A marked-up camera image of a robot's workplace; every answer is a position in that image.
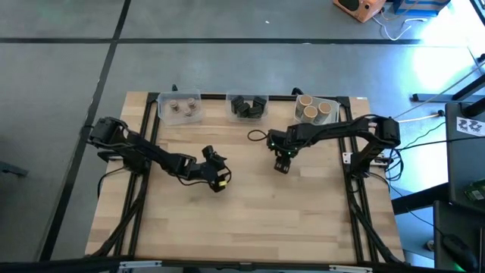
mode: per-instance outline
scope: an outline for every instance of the wooden cylinder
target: wooden cylinder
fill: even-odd
[[[295,117],[301,118],[305,107],[310,106],[313,102],[313,98],[309,95],[299,96],[296,100]]]
[[[313,121],[315,124],[322,124],[327,118],[328,115],[332,112],[332,105],[328,102],[321,102],[318,105],[318,114],[315,120]]]
[[[311,123],[317,117],[318,111],[314,106],[307,106],[303,110],[302,123]]]

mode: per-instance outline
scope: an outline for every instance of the orange speaker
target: orange speaker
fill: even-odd
[[[386,0],[333,0],[346,13],[364,23],[377,14]]]

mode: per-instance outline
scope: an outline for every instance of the black block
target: black block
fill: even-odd
[[[244,98],[242,96],[237,96],[230,101],[230,109],[234,114],[237,114],[237,108],[244,103]]]
[[[252,107],[256,107],[256,106],[261,106],[261,109],[264,110],[264,107],[266,106],[266,99],[263,99],[261,97],[255,97],[253,100],[252,100]]]
[[[261,118],[263,115],[263,108],[260,105],[252,106],[248,110],[248,118]]]
[[[249,112],[249,103],[244,102],[237,108],[237,117],[238,118],[247,118]]]

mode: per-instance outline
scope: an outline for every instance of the black cable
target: black cable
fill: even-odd
[[[404,150],[416,148],[416,147],[419,147],[419,146],[425,146],[425,145],[431,145],[431,144],[437,144],[437,143],[451,143],[451,142],[461,141],[461,140],[475,140],[475,139],[481,139],[481,138],[485,138],[485,136],[472,136],[472,137],[457,138],[457,139],[453,139],[453,140],[433,141],[433,142],[430,142],[430,143],[416,144],[416,145],[413,145],[413,146],[409,146],[409,147],[402,148],[402,149],[397,149],[397,150],[404,151]]]
[[[117,171],[121,171],[121,170],[124,170],[124,169],[125,169],[125,167],[124,167],[124,166],[123,166],[123,167],[121,167],[121,168],[117,168],[116,170],[109,171],[109,172],[107,172],[106,174],[103,174],[103,175],[101,176],[101,178],[99,178],[99,181],[98,181],[98,199],[99,199],[99,196],[101,195],[101,183],[102,183],[103,179],[105,179],[106,177],[108,177],[108,176],[110,176],[110,175],[114,174],[114,173],[115,173],[115,172],[117,172]]]
[[[433,132],[434,130],[438,129],[439,127],[441,127],[441,125],[443,125],[443,124],[445,124],[445,123],[446,123],[446,122],[444,121],[444,122],[440,123],[440,125],[436,126],[435,128],[433,128],[433,129],[431,129],[431,130],[427,131],[427,132],[426,132],[424,135],[422,135],[422,136],[418,136],[418,138],[416,138],[415,140],[411,141],[411,142],[410,142],[408,145],[406,145],[406,146],[405,146],[403,149],[408,148],[408,147],[409,147],[411,144],[416,143],[416,142],[417,142],[419,139],[421,139],[421,138],[423,138],[423,137],[427,136],[429,133],[431,133],[431,132]]]
[[[176,178],[179,180],[179,182],[180,182],[182,185],[184,185],[184,186],[192,186],[192,185],[195,185],[195,184],[209,184],[209,182],[207,182],[207,181],[196,181],[196,182],[192,182],[192,183],[185,184],[185,183],[182,181],[182,179],[181,179],[181,178],[180,178],[178,175],[176,175],[175,177],[176,177]]]
[[[389,174],[389,177],[386,177],[386,179],[388,179],[389,181],[399,180],[402,176],[402,172],[404,171],[404,161],[402,160],[401,152],[399,150],[391,149],[389,157],[392,158],[394,152],[397,154],[396,158],[398,158],[399,161],[397,163],[395,163],[394,166],[392,166],[392,167],[390,167],[391,161],[389,161],[389,163],[387,163],[385,172]],[[394,169],[397,166],[399,166],[399,173],[397,175],[393,176],[393,177],[390,177],[390,170]]]
[[[373,172],[370,172],[369,173],[370,175],[374,176],[374,177],[377,177],[377,178],[380,178],[385,184],[387,184],[387,186],[389,187],[389,189],[393,189],[397,194],[399,194],[401,197],[404,197],[398,190],[396,190],[395,187],[391,186],[391,183],[390,182],[387,182],[387,180],[380,176],[379,174],[375,174]],[[409,210],[408,208],[406,208],[406,210],[411,213],[413,216],[415,216],[418,220],[430,225],[431,227],[433,227],[434,229],[436,229],[438,232],[440,232],[441,235],[443,235],[443,232],[438,228],[438,227],[435,227],[434,224],[431,224],[429,221],[426,221],[424,220],[423,218],[417,216],[414,212],[412,212],[411,210]]]
[[[258,139],[252,139],[251,137],[249,137],[249,135],[251,133],[254,133],[254,132],[261,133],[263,135],[263,137],[262,138],[258,138]],[[265,132],[263,132],[262,130],[258,130],[258,129],[256,129],[256,130],[250,130],[249,133],[248,133],[248,140],[251,140],[251,141],[262,141],[262,140],[266,140],[267,138],[268,138],[268,135]]]
[[[374,177],[377,177],[377,178],[381,179],[387,185],[387,188],[389,189],[389,193],[391,193],[391,187],[390,187],[389,183],[387,183],[386,178],[382,177],[379,174],[375,174],[373,172],[369,172],[369,174],[372,175],[372,176],[374,176]]]

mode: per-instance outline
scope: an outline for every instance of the white cable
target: white cable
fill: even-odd
[[[427,119],[427,118],[434,118],[434,117],[439,117],[440,114],[434,114],[434,115],[428,115],[428,116],[425,116],[425,117],[420,117],[420,118],[412,118],[412,119],[408,119],[408,120],[404,120],[404,121],[397,121],[399,123],[405,123],[405,122],[412,122],[412,121],[422,121],[424,119]]]
[[[441,96],[442,94],[446,93],[446,92],[447,92],[447,91],[449,91],[451,88],[453,88],[453,87],[457,86],[457,85],[458,85],[460,82],[462,82],[464,79],[466,79],[466,78],[467,78],[468,76],[470,76],[472,73],[474,73],[475,71],[479,70],[479,69],[480,69],[480,68],[481,68],[481,67],[482,67],[484,64],[485,64],[485,62],[481,63],[480,65],[478,65],[478,67],[477,67],[477,68],[473,69],[471,72],[469,72],[468,74],[466,74],[466,75],[465,75],[463,78],[461,78],[460,80],[458,80],[456,83],[452,84],[450,87],[448,87],[448,88],[446,88],[445,90],[443,90],[441,93],[439,93],[439,94],[437,94],[437,95],[433,96],[432,98],[427,99],[426,101],[424,101],[424,102],[422,102],[422,103],[420,103],[420,104],[416,105],[415,107],[411,107],[409,110],[404,111],[403,113],[401,113],[401,114],[399,114],[399,115],[395,116],[395,117],[394,117],[394,119],[399,118],[400,116],[402,116],[402,115],[404,115],[404,114],[407,114],[407,113],[409,113],[410,111],[413,111],[413,110],[415,110],[416,108],[418,108],[418,107],[420,107],[420,106],[422,106],[422,105],[425,105],[425,104],[427,104],[428,102],[430,102],[430,101],[434,100],[435,98],[437,98],[438,96]]]
[[[390,39],[390,40],[392,40],[392,41],[397,41],[399,38],[401,38],[401,36],[402,36],[402,35],[403,35],[403,34],[404,34],[406,31],[408,31],[408,30],[409,30],[409,29],[412,27],[410,24],[408,24],[408,22],[409,22],[409,21],[414,21],[414,20],[416,20],[416,21],[420,21],[420,22],[427,22],[427,18],[412,18],[412,19],[406,19],[406,20],[404,20],[404,22],[402,22],[402,26],[404,26],[405,24],[407,24],[407,25],[408,25],[408,27],[406,27],[406,29],[405,29],[405,30],[403,30],[403,31],[401,32],[401,34],[399,34],[399,35],[398,35],[396,38],[392,38],[392,37],[391,37],[391,36],[388,34],[388,32],[387,32],[387,28],[386,28],[386,26],[384,26],[384,25],[383,25],[383,24],[382,24],[382,23],[381,23],[381,22],[380,22],[378,19],[376,19],[375,17],[372,17],[372,19],[374,19],[374,21],[376,21],[376,23],[378,23],[378,24],[380,25],[380,27],[381,27],[381,28],[382,28],[382,27],[384,28],[384,32],[386,33],[387,38],[389,38],[389,39]]]

